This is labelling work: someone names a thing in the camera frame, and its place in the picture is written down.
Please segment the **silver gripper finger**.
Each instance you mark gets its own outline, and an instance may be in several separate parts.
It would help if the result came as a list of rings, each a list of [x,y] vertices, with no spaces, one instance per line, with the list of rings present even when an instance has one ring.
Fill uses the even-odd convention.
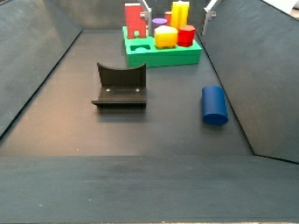
[[[202,32],[201,35],[206,35],[207,27],[209,27],[209,22],[211,21],[213,18],[217,17],[217,7],[219,4],[221,0],[210,0],[209,5],[203,8],[205,9],[205,20],[203,20],[203,27],[202,27]]]
[[[142,5],[143,12],[141,13],[141,18],[145,19],[147,23],[147,34],[153,33],[153,9],[150,8],[146,0],[138,0]]]

